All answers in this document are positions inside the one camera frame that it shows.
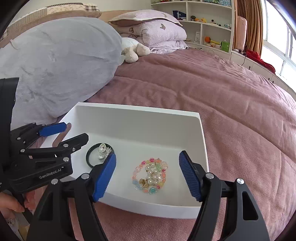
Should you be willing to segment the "person's left hand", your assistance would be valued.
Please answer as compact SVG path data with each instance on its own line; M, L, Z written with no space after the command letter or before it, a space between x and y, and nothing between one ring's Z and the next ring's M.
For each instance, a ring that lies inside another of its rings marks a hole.
M25 208L29 209L30 211L35 210L36 203L35 203L35 191L30 191L25 194L25 201L24 206L22 206L15 197L1 192L0 196L0 208L1 213L4 219L14 219L16 213L22 213L25 211Z

